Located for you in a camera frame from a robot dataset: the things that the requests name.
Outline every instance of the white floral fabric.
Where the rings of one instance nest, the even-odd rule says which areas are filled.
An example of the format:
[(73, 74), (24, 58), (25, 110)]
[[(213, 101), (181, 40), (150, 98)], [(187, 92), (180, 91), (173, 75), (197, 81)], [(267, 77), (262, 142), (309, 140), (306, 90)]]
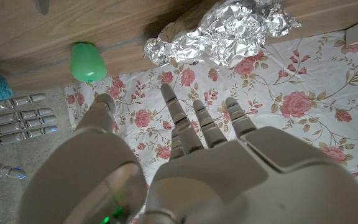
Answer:
[(160, 93), (169, 83), (199, 137), (200, 99), (228, 139), (235, 138), (224, 100), (238, 100), (254, 124), (274, 126), (320, 148), (358, 180), (358, 45), (344, 31), (268, 45), (233, 69), (169, 65), (65, 87), (74, 129), (95, 96), (116, 102), (115, 132), (126, 140), (150, 183), (168, 161), (172, 118)]

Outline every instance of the green balloon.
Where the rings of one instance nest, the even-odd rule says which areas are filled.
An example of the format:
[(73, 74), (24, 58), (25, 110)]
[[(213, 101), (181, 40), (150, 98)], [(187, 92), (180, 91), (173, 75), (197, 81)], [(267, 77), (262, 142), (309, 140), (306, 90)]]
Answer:
[(106, 77), (107, 68), (94, 45), (77, 43), (73, 46), (70, 59), (71, 74), (80, 82), (98, 81)]

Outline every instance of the wooden surface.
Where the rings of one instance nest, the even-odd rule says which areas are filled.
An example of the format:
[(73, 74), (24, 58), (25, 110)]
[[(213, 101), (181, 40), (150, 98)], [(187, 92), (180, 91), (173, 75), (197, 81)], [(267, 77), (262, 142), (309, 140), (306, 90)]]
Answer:
[[(41, 15), (32, 1), (0, 0), (0, 73), (13, 89), (40, 90), (76, 82), (69, 58), (74, 42), (91, 42), (102, 52), (108, 75), (154, 67), (142, 59), (143, 44), (198, 1), (50, 1)], [(346, 29), (358, 22), (355, 0), (283, 0), (303, 25), (268, 43)]]

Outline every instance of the pink flower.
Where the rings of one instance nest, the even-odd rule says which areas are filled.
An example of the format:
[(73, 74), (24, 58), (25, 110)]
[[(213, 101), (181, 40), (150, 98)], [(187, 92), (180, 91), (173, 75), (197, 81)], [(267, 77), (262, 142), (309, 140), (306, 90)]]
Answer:
[(335, 118), (340, 122), (349, 122), (352, 120), (352, 116), (344, 109), (337, 109)]
[(253, 70), (254, 62), (249, 58), (242, 60), (234, 67), (234, 71), (237, 72), (239, 75), (250, 74)]
[(298, 60), (294, 56), (291, 56), (290, 59), (293, 63), (298, 63)]
[(260, 58), (264, 55), (265, 55), (264, 52), (260, 51), (257, 55), (252, 57), (252, 60), (256, 62), (256, 61), (260, 60)]
[(145, 109), (139, 110), (135, 113), (135, 124), (138, 128), (147, 127), (150, 123), (150, 116)]
[(171, 154), (171, 152), (169, 151), (169, 148), (167, 146), (162, 146), (161, 149), (158, 150), (158, 153), (157, 153), (159, 158), (162, 158), (162, 159), (169, 159), (170, 154)]
[(284, 96), (284, 103), (280, 109), (286, 118), (290, 116), (300, 118), (305, 115), (305, 112), (310, 110), (309, 97), (305, 95), (304, 91), (295, 91)]
[(162, 126), (164, 127), (165, 130), (171, 130), (172, 126), (171, 124), (169, 124), (168, 122), (164, 121), (162, 123)]
[(69, 105), (72, 105), (74, 102), (75, 102), (75, 97), (74, 97), (74, 95), (71, 94), (70, 96), (67, 97), (67, 103), (68, 103)]
[(295, 67), (293, 66), (293, 64), (289, 64), (289, 66), (287, 67), (287, 69), (291, 72), (295, 72)]
[(216, 69), (212, 68), (209, 72), (208, 72), (208, 77), (210, 79), (212, 79), (212, 81), (216, 82), (216, 80), (218, 80), (218, 71), (216, 71)]
[(194, 130), (196, 131), (196, 133), (198, 133), (200, 131), (199, 129), (197, 129), (198, 124), (196, 123), (196, 121), (191, 120), (191, 125), (194, 128)]
[(190, 86), (196, 78), (196, 74), (192, 71), (192, 69), (187, 68), (181, 73), (181, 82), (184, 86)]
[(341, 151), (340, 148), (334, 146), (329, 147), (323, 151), (325, 154), (331, 156), (337, 162), (342, 162), (346, 160), (346, 155)]
[(79, 93), (78, 96), (77, 96), (77, 100), (78, 100), (78, 104), (80, 106), (82, 106), (82, 104), (84, 104), (84, 101), (85, 101), (84, 95), (82, 95), (82, 93)]
[(307, 71), (306, 71), (306, 68), (305, 67), (303, 67), (303, 68), (301, 68), (301, 70), (299, 70), (299, 74), (305, 74)]
[(301, 62), (304, 62), (304, 61), (308, 60), (309, 58), (310, 58), (310, 56), (309, 56), (309, 55), (306, 55), (306, 56), (303, 57), (303, 59), (301, 60)]
[(118, 87), (118, 88), (121, 88), (124, 86), (124, 83), (121, 81), (121, 79), (119, 79), (118, 77), (114, 79), (113, 81), (113, 85)]
[(113, 86), (112, 88), (110, 88), (109, 94), (110, 94), (110, 96), (112, 96), (112, 97), (118, 97), (119, 94), (120, 94), (119, 88), (116, 87), (116, 86)]
[(288, 72), (284, 72), (283, 70), (280, 70), (278, 72), (278, 77), (287, 77), (288, 76)]
[(173, 81), (172, 72), (165, 72), (162, 81), (164, 81), (164, 83), (171, 83)]
[(358, 52), (358, 44), (346, 46), (348, 52), (356, 53)]
[(145, 144), (139, 143), (139, 145), (137, 146), (137, 149), (138, 149), (138, 150), (143, 150), (145, 147), (146, 147)]
[(224, 110), (223, 117), (226, 121), (230, 121), (230, 115), (227, 109)]

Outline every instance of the aluminum foil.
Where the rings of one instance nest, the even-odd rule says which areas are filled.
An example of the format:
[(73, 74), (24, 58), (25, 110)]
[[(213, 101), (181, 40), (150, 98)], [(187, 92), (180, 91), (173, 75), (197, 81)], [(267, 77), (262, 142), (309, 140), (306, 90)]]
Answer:
[(205, 63), (234, 67), (246, 56), (257, 54), (266, 36), (281, 37), (300, 27), (287, 14), (281, 0), (227, 0), (212, 7), (194, 31), (177, 34), (173, 42), (149, 39), (144, 54), (156, 65)]

